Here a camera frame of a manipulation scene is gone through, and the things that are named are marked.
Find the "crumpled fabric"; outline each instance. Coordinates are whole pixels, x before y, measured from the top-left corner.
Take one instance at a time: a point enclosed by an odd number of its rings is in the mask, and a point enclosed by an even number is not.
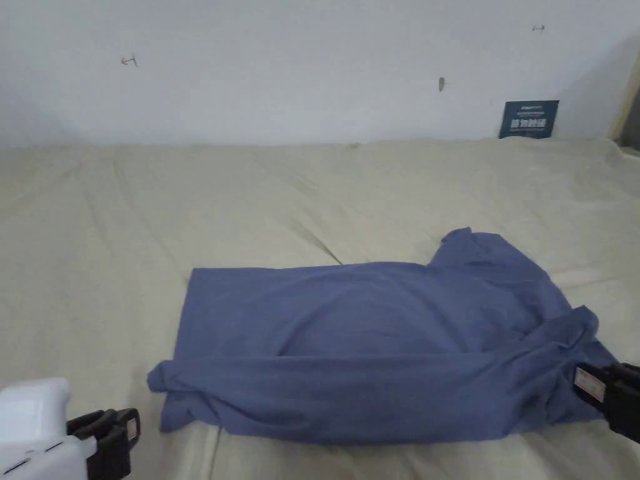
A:
[[[428,265],[198,268],[161,430],[200,420],[313,444],[490,440],[599,413],[578,362],[615,358],[598,319],[501,236],[454,230]]]

